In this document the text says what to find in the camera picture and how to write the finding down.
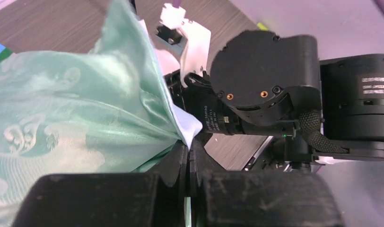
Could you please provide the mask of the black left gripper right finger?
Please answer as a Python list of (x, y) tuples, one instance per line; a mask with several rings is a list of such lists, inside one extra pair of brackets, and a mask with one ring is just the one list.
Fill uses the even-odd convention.
[(227, 171), (198, 140), (189, 154), (194, 227), (343, 227), (324, 180), (299, 171)]

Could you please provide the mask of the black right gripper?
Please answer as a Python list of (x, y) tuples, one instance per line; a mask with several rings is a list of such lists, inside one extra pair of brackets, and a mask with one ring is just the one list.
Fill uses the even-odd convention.
[(175, 104), (202, 123), (203, 133), (266, 136), (245, 170), (279, 141), (284, 148), (272, 149), (264, 167), (287, 162), (291, 170), (311, 170), (314, 157), (302, 134), (310, 121), (320, 129), (322, 107), (313, 36), (243, 31), (216, 54), (210, 72), (181, 77), (176, 70), (165, 80)]

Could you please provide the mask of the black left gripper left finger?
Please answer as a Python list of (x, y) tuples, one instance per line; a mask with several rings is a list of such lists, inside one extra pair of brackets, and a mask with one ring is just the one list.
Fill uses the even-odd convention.
[(15, 227), (183, 227), (188, 148), (178, 141), (144, 173), (54, 174), (39, 178)]

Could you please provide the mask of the light blue green pillowcase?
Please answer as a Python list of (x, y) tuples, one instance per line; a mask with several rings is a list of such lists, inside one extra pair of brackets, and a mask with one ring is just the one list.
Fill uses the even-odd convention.
[(131, 5), (114, 0), (86, 53), (16, 53), (0, 63), (0, 227), (44, 175), (147, 170), (202, 129), (176, 107)]

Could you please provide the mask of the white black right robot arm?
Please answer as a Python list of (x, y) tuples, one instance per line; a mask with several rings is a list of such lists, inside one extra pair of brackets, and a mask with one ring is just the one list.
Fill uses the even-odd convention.
[(384, 161), (384, 54), (320, 61), (313, 36), (247, 30), (216, 54), (210, 74), (165, 80), (203, 133), (265, 137), (245, 171)]

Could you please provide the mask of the lime green toy block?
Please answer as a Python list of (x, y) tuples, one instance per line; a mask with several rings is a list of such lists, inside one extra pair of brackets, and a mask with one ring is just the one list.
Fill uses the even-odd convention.
[(262, 31), (269, 31), (269, 29), (267, 28), (267, 26), (265, 26), (263, 23), (259, 22), (257, 23), (257, 27), (262, 30)]

